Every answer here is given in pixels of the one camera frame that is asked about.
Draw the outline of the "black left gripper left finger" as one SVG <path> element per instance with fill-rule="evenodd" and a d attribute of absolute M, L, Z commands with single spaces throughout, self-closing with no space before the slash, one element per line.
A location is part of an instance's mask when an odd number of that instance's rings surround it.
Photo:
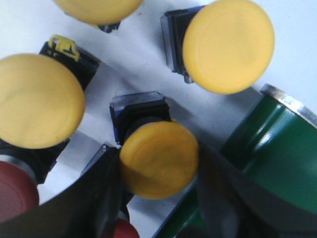
<path fill-rule="evenodd" d="M 108 147 L 58 196 L 0 225 L 2 238 L 112 237 L 121 206 L 119 150 Z"/>

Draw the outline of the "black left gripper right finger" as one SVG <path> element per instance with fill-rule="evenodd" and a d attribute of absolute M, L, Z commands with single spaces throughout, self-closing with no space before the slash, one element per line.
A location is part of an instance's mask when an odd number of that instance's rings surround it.
<path fill-rule="evenodd" d="M 200 143 L 198 207 L 204 229 L 180 238 L 315 238 L 317 217 L 248 179 L 218 151 Z"/>

